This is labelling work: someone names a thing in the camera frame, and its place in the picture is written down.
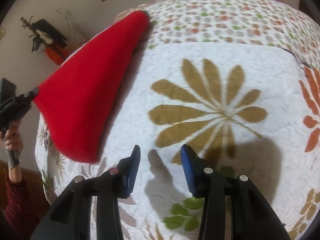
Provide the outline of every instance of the quilted bedspread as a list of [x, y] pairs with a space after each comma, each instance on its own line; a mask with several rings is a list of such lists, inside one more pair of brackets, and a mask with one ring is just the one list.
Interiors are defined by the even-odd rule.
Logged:
[[222, 174], [247, 174], [299, 239], [320, 208], [320, 27], [273, 0], [168, 0], [140, 8], [152, 28], [101, 137], [101, 161], [66, 158], [40, 116], [36, 159], [48, 201], [75, 176], [100, 176], [139, 144], [134, 192], [119, 199], [124, 237], [197, 239], [203, 200], [192, 198], [180, 165], [187, 143]]

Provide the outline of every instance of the orange flower pattern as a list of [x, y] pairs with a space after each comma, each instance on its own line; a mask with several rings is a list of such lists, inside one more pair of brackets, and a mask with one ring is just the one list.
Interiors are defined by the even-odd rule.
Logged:
[[312, 129], [309, 136], [305, 152], [311, 152], [316, 146], [318, 146], [319, 135], [320, 135], [320, 73], [316, 69], [310, 69], [304, 67], [304, 73], [308, 82], [311, 93], [309, 93], [307, 87], [302, 80], [299, 80], [302, 95], [310, 108], [313, 116], [306, 115], [303, 119], [303, 124]]
[[153, 29], [147, 48], [182, 42], [232, 42], [292, 51], [311, 66], [320, 65], [320, 27], [304, 13], [274, 0], [167, 0], [143, 9]]

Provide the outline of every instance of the handle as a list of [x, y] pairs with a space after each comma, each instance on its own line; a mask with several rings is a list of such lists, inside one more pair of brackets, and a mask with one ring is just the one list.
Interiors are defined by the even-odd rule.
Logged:
[[30, 240], [90, 239], [94, 180], [76, 176], [42, 217]]
[[222, 176], [213, 172], [205, 198], [198, 240], [223, 240], [225, 237], [225, 186]]
[[8, 166], [12, 170], [15, 166], [20, 164], [19, 152], [17, 150], [7, 151], [8, 154]]
[[267, 200], [245, 175], [238, 176], [238, 194], [233, 195], [233, 238], [243, 240], [290, 240]]
[[110, 171], [106, 171], [98, 185], [97, 199], [97, 239], [123, 240], [119, 216], [118, 198], [112, 186]]
[[[5, 134], [7, 130], [11, 127], [11, 124], [8, 124], [5, 130], [2, 130], [2, 132]], [[8, 156], [8, 167], [9, 169], [13, 169], [15, 166], [20, 164], [19, 162], [19, 152], [17, 150], [12, 150], [12, 151], [7, 151], [7, 156]]]

